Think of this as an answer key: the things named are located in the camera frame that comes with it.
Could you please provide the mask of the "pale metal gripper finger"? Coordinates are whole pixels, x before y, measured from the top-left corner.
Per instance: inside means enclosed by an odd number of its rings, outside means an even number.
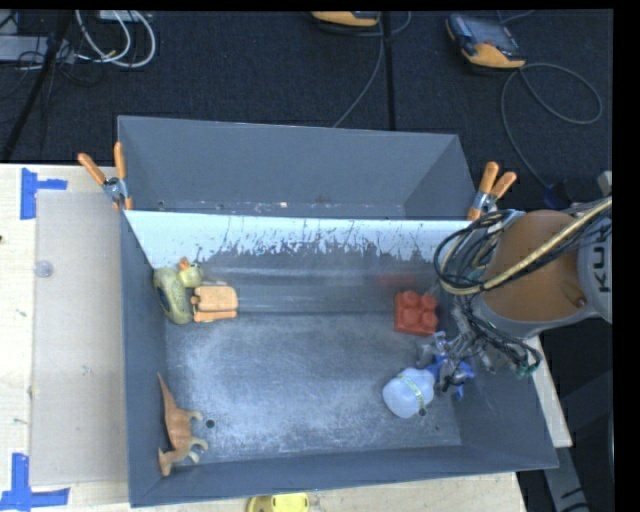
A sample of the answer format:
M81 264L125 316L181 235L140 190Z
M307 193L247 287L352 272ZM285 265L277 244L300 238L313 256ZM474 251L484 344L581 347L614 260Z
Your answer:
M468 379L468 372L463 361L443 358L439 363L438 385L441 391L451 387L460 388Z
M450 357L449 340L445 332L436 332L417 345L417 368L439 366Z

